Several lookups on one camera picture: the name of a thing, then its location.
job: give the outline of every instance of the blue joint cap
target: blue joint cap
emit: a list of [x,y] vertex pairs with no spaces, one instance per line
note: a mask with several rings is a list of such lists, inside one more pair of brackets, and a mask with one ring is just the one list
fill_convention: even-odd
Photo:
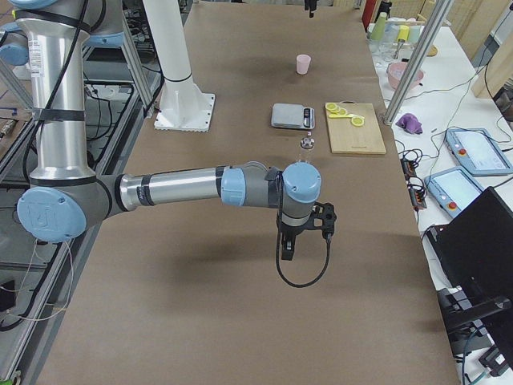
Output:
[[23,10],[40,10],[46,6],[51,6],[57,0],[9,0],[9,2]]
[[86,230],[83,210],[56,188],[30,188],[19,198],[17,210],[23,227],[42,241],[68,241]]
[[125,41],[123,32],[117,34],[92,34],[85,42],[86,46],[96,48],[119,48]]
[[313,203],[321,194],[321,174],[311,164],[296,162],[283,171],[285,193],[299,203]]
[[6,44],[0,47],[0,58],[11,66],[24,66],[29,61],[29,50],[18,44]]
[[221,179],[221,200],[226,205],[243,206],[246,199],[246,179],[240,168],[224,170]]

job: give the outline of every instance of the wooden cutting board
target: wooden cutting board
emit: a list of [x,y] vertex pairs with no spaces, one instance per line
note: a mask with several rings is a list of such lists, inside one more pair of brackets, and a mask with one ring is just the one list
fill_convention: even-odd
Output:
[[351,124],[351,119],[331,119],[325,109],[328,120],[329,144],[333,154],[386,154],[382,133],[374,107],[370,103],[337,103],[349,114],[365,117],[361,127]]

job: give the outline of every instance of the label sticker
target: label sticker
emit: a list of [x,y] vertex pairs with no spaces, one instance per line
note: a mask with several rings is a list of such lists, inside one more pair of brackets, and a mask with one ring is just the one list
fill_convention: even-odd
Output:
[[42,65],[42,47],[39,41],[29,41],[29,58],[30,76],[33,78],[42,78],[44,76],[44,67]]

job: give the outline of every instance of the power strip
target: power strip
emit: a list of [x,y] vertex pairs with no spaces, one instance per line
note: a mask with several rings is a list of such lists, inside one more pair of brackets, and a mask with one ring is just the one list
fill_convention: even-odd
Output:
[[422,180],[418,178],[417,172],[415,171],[415,162],[405,158],[401,159],[401,168],[404,173],[404,179],[406,180],[406,186],[408,188],[408,194],[410,195],[411,205],[415,211],[423,210],[427,208],[426,201],[424,200],[425,188],[417,184],[412,184],[410,179]]

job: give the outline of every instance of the pink cup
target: pink cup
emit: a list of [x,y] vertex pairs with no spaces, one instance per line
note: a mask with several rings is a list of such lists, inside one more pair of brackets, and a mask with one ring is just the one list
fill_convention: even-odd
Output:
[[308,67],[310,66],[310,62],[312,58],[308,55],[298,55],[296,57],[296,72],[299,75],[304,75],[308,72]]

